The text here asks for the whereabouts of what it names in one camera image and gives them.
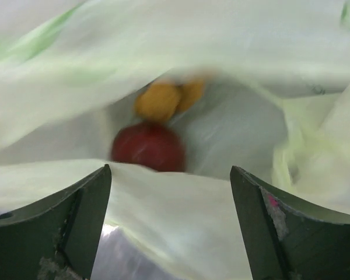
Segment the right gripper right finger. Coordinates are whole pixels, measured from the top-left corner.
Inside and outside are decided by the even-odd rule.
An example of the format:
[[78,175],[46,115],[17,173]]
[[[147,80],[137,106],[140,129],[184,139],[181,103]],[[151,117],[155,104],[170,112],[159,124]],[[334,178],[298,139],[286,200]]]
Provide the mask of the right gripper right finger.
[[350,279],[350,215],[232,167],[230,183],[253,279]]

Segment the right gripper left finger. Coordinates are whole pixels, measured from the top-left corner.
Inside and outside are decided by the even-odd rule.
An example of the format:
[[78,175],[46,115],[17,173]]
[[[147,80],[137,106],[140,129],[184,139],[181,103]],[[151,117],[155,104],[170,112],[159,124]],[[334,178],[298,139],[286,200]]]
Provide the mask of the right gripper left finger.
[[0,215],[0,279],[90,279],[112,174],[77,183]]

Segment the dark red fake apple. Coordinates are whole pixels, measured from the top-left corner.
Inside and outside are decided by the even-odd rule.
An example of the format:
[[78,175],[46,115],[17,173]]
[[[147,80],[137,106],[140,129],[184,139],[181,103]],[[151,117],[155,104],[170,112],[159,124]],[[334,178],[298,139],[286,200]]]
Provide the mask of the dark red fake apple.
[[185,156],[180,137],[155,122],[139,122],[121,129],[111,147],[112,161],[141,165],[158,172],[184,172]]

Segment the pale green plastic bag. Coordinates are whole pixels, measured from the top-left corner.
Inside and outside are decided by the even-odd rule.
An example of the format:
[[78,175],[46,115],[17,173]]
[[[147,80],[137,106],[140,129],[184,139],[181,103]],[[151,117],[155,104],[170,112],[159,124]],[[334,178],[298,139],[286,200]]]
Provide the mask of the pale green plastic bag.
[[[205,81],[166,123],[151,83]],[[114,162],[118,132],[170,128],[184,172]],[[350,215],[350,1],[86,1],[0,40],[0,215],[107,165],[90,279],[253,279],[232,167]]]

